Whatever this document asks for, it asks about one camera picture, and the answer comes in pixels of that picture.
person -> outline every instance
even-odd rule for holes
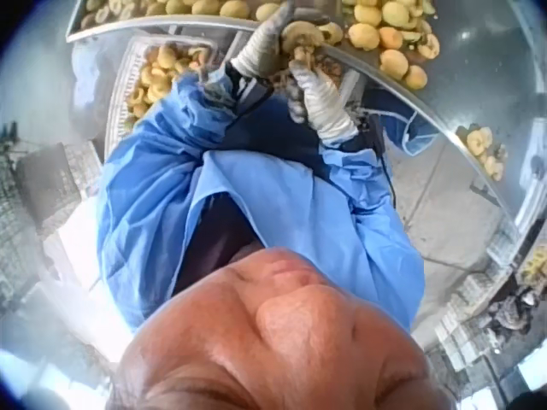
[[[183,77],[104,166],[99,266],[136,331],[109,408],[449,408],[408,334],[423,261],[332,81],[292,61],[238,114],[302,18]]]

